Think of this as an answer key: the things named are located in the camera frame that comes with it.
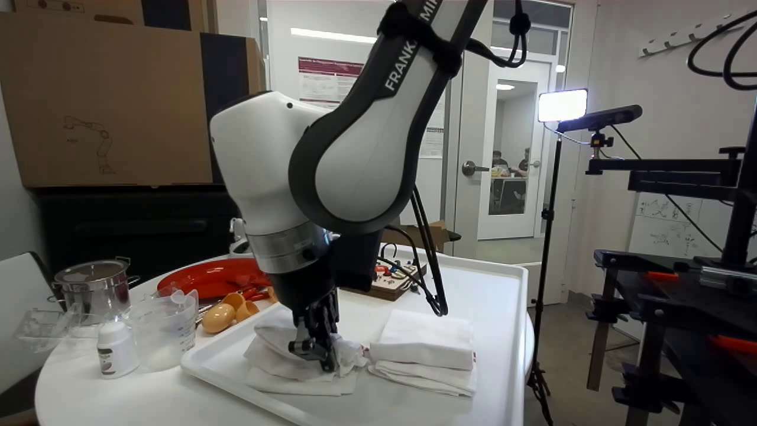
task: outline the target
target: cardboard box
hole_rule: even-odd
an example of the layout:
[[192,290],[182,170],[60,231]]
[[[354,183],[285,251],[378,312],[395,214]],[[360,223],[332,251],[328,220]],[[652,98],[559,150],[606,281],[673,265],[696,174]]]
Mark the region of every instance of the cardboard box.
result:
[[15,13],[208,32],[208,2],[210,0],[15,0]]
[[263,91],[256,41],[0,14],[27,187],[208,184],[208,119]]
[[[411,242],[408,242],[405,235],[392,232],[392,231],[380,232],[380,242],[403,244],[403,247],[411,247],[414,244],[416,248],[424,248],[424,238],[422,238],[422,231],[416,225],[403,225],[399,231]],[[437,251],[442,251],[448,242],[460,242],[462,240],[456,232],[448,231],[445,223],[428,223],[428,232],[431,232],[431,244]]]

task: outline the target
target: glass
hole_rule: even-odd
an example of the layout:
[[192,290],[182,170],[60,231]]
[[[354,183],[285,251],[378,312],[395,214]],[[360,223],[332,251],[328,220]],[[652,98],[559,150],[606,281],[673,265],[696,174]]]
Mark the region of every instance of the glass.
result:
[[534,84],[496,84],[490,215],[518,215],[526,212],[534,109]]
[[175,367],[195,346],[196,292],[132,303],[132,343],[145,370]]

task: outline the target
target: tripod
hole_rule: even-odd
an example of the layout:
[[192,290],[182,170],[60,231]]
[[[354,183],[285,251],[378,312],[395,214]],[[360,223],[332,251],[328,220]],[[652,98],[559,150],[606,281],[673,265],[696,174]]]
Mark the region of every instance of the tripod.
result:
[[547,223],[544,227],[544,247],[542,247],[542,278],[540,278],[540,292],[534,302],[534,364],[528,377],[528,387],[534,390],[534,399],[542,406],[542,416],[552,426],[552,412],[550,412],[550,387],[544,380],[544,370],[540,364],[540,336],[542,336],[542,316],[544,316],[544,287],[547,287],[547,265],[550,265],[550,244],[552,244],[552,223],[554,223],[554,200],[559,193],[559,175],[560,175],[560,152],[563,152],[563,139],[559,138],[554,148],[554,168],[552,168],[552,190],[550,190],[550,202],[542,212],[542,220]]

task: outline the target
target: white cloth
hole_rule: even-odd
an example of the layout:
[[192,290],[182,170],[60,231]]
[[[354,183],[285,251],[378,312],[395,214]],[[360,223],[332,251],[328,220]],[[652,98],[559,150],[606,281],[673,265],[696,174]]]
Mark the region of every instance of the white cloth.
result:
[[475,367],[470,371],[462,371],[425,364],[372,362],[369,374],[434,393],[475,395]]
[[463,320],[395,311],[369,357],[373,377],[445,395],[475,395],[474,326]]
[[289,352],[289,341],[296,339],[291,311],[274,307],[261,325],[256,325],[256,339],[244,352],[251,361],[246,381],[254,389],[268,393],[294,393],[294,395],[347,395],[354,393],[354,367],[365,367],[361,348],[334,336],[337,346],[337,371],[324,374],[320,362],[307,362]]
[[474,326],[455,318],[431,318],[395,311],[378,341],[372,346],[373,361],[428,364],[442,370],[474,370]]

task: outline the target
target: ceiling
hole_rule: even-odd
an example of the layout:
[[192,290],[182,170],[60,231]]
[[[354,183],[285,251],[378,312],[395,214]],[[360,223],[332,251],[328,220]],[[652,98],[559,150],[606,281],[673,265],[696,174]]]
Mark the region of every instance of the ceiling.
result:
[[496,100],[515,100],[515,98],[526,98],[526,94],[538,94],[538,84],[499,80],[496,86],[513,86],[513,91],[496,91]]

